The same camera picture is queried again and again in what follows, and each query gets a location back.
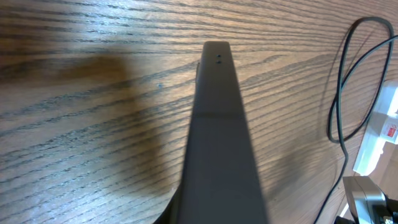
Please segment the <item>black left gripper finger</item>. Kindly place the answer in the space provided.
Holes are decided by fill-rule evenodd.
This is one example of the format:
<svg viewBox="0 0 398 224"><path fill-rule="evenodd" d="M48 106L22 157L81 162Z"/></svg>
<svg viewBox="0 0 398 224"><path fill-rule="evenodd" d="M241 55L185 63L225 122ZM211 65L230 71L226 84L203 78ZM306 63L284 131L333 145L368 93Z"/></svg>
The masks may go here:
<svg viewBox="0 0 398 224"><path fill-rule="evenodd" d="M171 224L172 210L180 195L180 188L181 185L178 186L174 195L170 199L170 202L167 204L165 210L161 213L161 215L155 220L153 224Z"/></svg>

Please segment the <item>white charger plug adapter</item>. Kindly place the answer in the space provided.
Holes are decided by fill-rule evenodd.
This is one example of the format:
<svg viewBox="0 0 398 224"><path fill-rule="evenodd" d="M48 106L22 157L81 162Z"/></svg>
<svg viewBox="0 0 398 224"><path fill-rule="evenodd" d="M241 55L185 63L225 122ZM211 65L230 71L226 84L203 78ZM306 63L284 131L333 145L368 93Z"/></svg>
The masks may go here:
<svg viewBox="0 0 398 224"><path fill-rule="evenodd" d="M386 142L397 144L397 114L375 113L372 119L376 136Z"/></svg>

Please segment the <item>blue Galaxy S24 smartphone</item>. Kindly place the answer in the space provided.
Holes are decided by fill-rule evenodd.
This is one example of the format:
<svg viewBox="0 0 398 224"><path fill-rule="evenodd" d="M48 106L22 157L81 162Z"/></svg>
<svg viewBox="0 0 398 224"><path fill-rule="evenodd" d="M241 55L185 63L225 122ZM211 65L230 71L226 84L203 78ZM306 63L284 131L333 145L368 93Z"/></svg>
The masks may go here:
<svg viewBox="0 0 398 224"><path fill-rule="evenodd" d="M172 221L268 222L228 42L203 46Z"/></svg>

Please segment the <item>white power strip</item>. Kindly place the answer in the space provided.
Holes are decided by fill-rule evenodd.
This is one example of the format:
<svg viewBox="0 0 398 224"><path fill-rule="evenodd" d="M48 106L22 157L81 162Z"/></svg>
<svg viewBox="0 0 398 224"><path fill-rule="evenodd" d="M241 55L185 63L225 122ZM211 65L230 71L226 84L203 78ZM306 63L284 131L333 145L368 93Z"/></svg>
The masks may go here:
<svg viewBox="0 0 398 224"><path fill-rule="evenodd" d="M372 173L387 142L397 144L397 80L388 80L383 84L353 170L361 176Z"/></svg>

